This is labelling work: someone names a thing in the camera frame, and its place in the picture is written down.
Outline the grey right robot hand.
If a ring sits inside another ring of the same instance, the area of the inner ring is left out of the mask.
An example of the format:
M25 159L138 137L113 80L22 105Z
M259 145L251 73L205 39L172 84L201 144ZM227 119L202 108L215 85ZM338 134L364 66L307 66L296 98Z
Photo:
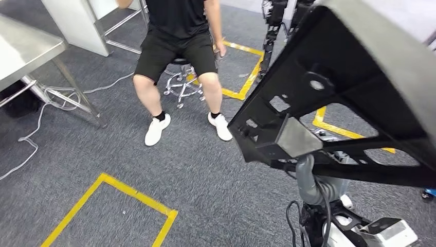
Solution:
M314 157L309 154L298 159L296 178L301 199L309 205L323 205L336 200L351 209L353 203L346 195L349 180L313 175Z

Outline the person's left hand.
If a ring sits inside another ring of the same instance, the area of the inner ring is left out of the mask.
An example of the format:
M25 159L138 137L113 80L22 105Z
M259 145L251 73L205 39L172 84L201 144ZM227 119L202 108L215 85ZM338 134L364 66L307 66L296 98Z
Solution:
M214 44L214 55L216 60L221 60L224 58L226 54L226 46L224 45L223 41L216 41Z

